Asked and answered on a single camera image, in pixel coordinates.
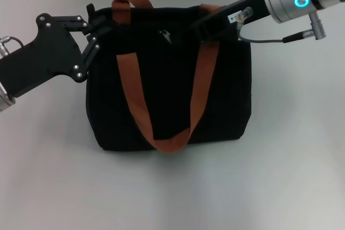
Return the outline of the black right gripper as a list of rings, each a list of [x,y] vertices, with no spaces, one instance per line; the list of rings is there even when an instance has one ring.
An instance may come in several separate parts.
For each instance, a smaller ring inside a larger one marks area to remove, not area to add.
[[[215,12],[198,20],[190,26],[190,34],[200,43],[204,41],[228,38],[237,40],[236,15],[246,13],[244,24],[254,22],[270,15],[265,0],[239,0],[230,5],[222,6]]]

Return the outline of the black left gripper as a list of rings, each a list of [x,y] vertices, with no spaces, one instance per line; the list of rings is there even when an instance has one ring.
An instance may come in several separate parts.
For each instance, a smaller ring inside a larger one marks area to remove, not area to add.
[[[35,39],[1,59],[1,85],[12,97],[20,97],[57,75],[66,75],[75,82],[86,80],[87,66],[100,49],[98,38],[111,32],[102,15],[86,22],[81,16],[52,17],[43,13],[36,18]],[[71,32],[88,35],[88,44],[81,53]]]

